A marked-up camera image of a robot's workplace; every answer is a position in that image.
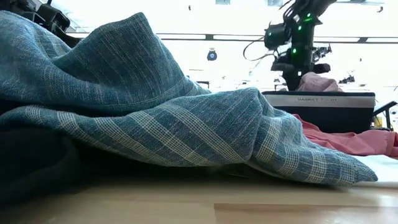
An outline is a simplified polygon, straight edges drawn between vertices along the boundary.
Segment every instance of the red fabric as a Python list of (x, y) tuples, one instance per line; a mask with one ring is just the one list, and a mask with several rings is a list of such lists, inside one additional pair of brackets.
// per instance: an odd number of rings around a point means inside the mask
[(386, 155), (398, 157), (398, 134), (392, 131), (369, 130), (355, 133), (323, 133), (311, 123), (303, 121), (304, 135), (314, 143), (356, 156)]
[(343, 91), (338, 87), (336, 80), (321, 77), (313, 72), (306, 73), (300, 81), (296, 91)]

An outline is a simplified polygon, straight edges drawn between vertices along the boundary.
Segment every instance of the white cloth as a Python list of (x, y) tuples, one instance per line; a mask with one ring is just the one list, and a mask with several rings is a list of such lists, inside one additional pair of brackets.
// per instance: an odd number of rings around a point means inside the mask
[(360, 182), (354, 186), (398, 188), (398, 160), (388, 156), (354, 156), (370, 167), (377, 175), (377, 182)]

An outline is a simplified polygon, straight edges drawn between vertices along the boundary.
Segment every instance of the clothing pile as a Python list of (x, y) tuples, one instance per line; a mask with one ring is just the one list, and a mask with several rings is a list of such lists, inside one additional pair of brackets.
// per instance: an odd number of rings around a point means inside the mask
[[(0, 21), (0, 200), (65, 186), (99, 152), (164, 167), (246, 164), (315, 184), (377, 181), (353, 156), (309, 141), (258, 89), (210, 93), (191, 81), (143, 13), (73, 49), (13, 13)], [(101, 168), (112, 169), (106, 157)]]
[[(336, 80), (321, 77), (313, 72), (305, 74), (297, 91), (343, 91)], [(294, 115), (303, 124), (304, 135), (314, 143), (355, 156), (385, 155), (398, 157), (398, 134), (392, 131), (370, 129), (355, 133), (323, 133), (314, 124)]]

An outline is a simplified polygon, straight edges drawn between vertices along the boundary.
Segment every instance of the blanket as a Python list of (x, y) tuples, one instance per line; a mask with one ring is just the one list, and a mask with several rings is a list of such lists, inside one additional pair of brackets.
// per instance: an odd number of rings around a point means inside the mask
[(211, 93), (187, 78), (143, 13), (73, 49), (0, 12), (0, 131), (59, 131), (98, 150), (169, 167), (247, 164), (327, 185), (376, 181), (354, 157), (310, 142), (301, 122), (256, 88)]

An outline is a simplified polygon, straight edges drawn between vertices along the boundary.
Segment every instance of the dark fabric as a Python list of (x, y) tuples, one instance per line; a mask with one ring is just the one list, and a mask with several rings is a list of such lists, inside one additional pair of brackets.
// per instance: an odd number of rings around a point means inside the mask
[(70, 139), (49, 129), (0, 133), (0, 202), (68, 187), (79, 178), (80, 161)]

